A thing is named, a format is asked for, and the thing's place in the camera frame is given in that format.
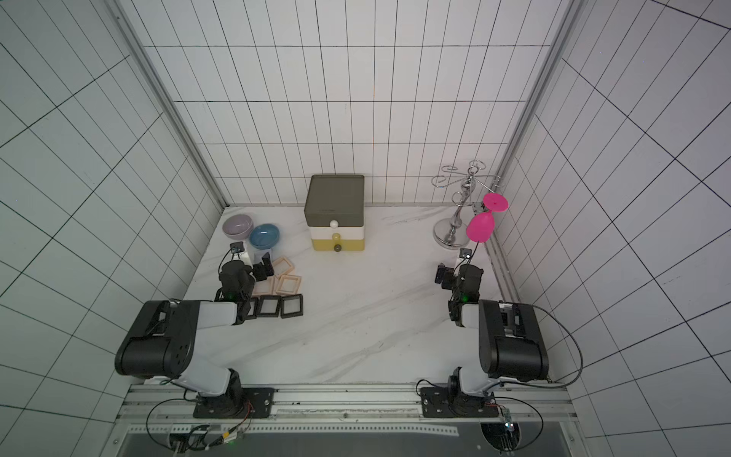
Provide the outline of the three-drawer storage cabinet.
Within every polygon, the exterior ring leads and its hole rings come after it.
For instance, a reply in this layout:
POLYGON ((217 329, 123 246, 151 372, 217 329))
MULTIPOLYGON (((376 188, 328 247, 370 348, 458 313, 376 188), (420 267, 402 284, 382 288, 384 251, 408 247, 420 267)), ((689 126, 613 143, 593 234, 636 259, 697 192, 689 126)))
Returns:
POLYGON ((314 251, 365 249, 365 177, 316 174, 304 208, 314 251))

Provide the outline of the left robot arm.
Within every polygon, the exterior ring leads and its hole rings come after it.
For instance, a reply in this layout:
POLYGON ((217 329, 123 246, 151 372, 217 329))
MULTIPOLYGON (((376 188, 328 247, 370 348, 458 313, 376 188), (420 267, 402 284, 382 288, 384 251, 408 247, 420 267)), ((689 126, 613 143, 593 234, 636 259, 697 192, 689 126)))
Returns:
POLYGON ((254 268, 233 259, 219 268, 221 287, 212 301, 146 302, 115 356, 122 376, 164 377, 196 394, 197 419, 268 418, 273 388, 244 388, 235 369, 211 362, 196 347, 200 331, 240 326, 251 317, 254 268))

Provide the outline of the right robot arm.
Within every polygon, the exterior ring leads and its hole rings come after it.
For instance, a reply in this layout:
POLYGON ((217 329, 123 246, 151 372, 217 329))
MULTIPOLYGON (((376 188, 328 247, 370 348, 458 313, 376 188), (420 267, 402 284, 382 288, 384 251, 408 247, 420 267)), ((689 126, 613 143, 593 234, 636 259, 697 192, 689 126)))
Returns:
POLYGON ((451 292, 451 322, 478 333, 478 362, 458 367, 445 387, 447 407, 454 414, 486 409, 488 393, 509 381, 528 383, 548 378, 546 344, 533 307, 480 297, 484 271, 473 265, 437 267, 435 283, 451 292))

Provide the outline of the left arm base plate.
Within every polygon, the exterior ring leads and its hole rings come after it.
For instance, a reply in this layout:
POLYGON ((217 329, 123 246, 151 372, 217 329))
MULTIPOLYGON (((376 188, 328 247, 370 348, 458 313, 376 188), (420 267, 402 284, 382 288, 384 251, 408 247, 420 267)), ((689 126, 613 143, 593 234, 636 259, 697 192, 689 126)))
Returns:
POLYGON ((217 397, 199 397, 192 413, 195 419, 265 419, 270 417, 274 388, 241 388, 217 397))

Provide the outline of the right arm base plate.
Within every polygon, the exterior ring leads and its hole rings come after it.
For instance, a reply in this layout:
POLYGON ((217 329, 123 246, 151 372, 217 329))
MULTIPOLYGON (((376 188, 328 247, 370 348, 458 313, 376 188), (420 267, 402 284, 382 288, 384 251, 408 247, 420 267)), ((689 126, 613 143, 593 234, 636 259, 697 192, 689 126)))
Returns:
POLYGON ((418 392, 425 418, 497 418, 501 414, 496 405, 489 404, 483 397, 463 393, 450 397, 444 388, 434 387, 422 387, 418 392))

